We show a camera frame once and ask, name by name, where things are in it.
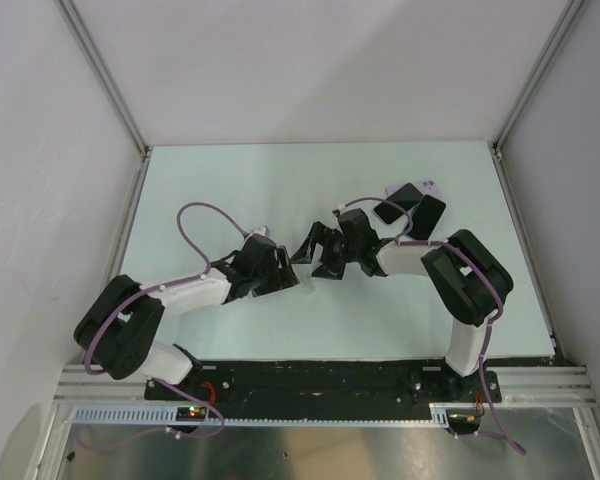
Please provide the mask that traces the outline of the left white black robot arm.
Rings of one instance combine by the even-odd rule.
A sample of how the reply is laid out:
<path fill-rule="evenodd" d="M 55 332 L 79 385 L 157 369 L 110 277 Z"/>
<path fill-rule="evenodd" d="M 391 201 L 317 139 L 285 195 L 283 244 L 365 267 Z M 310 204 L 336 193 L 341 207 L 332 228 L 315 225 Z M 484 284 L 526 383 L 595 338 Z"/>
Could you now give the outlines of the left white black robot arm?
<path fill-rule="evenodd" d="M 92 375 L 122 380 L 134 373 L 165 381 L 181 399 L 201 389 L 200 362 L 177 344 L 156 339 L 166 320 L 206 307 L 222 306 L 295 287 L 299 279 L 284 246 L 254 233 L 239 250 L 209 262 L 203 272 L 153 286 L 127 275 L 106 285 L 74 330 Z"/>

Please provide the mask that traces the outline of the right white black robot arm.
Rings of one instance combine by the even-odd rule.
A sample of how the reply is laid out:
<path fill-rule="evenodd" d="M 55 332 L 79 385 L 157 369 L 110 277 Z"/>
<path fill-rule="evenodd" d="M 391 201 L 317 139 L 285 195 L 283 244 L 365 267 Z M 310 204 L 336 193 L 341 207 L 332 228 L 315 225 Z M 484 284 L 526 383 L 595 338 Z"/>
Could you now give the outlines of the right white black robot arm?
<path fill-rule="evenodd" d="M 369 277 L 420 275 L 428 277 L 453 317 L 449 348 L 451 368 L 442 376 L 444 393 L 466 400 L 478 388 L 475 372 L 484 361 L 488 329 L 504 309 L 514 282 L 509 272 L 469 230 L 456 231 L 444 241 L 381 238 L 360 209 L 337 217 L 338 226 L 312 224 L 293 264 L 309 264 L 321 248 L 315 278 L 340 280 L 350 263 Z"/>

